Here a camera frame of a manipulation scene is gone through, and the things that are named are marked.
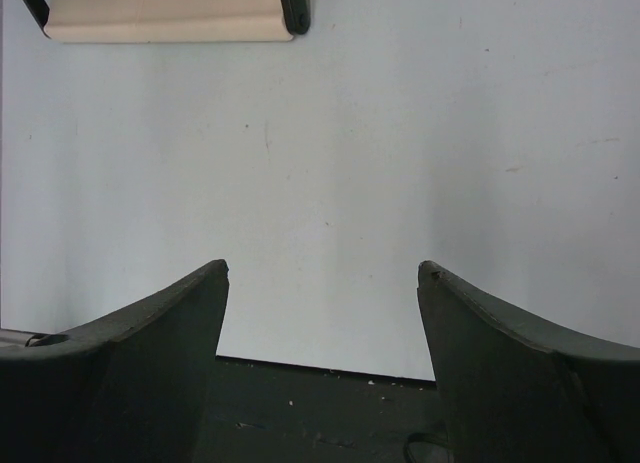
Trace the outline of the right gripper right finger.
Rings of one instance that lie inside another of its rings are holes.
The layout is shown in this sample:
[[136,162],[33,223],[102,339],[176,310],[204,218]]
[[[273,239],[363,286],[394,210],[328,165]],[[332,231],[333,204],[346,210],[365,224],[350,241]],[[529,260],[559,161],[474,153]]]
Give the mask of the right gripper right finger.
[[639,351],[548,321],[440,265],[417,297],[459,462],[635,462]]

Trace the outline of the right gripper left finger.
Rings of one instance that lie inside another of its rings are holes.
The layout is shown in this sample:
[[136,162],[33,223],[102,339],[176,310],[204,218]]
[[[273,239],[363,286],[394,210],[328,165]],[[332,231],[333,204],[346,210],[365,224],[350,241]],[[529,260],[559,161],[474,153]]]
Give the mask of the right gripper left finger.
[[90,323],[1,351],[5,462],[189,462],[229,292],[215,260]]

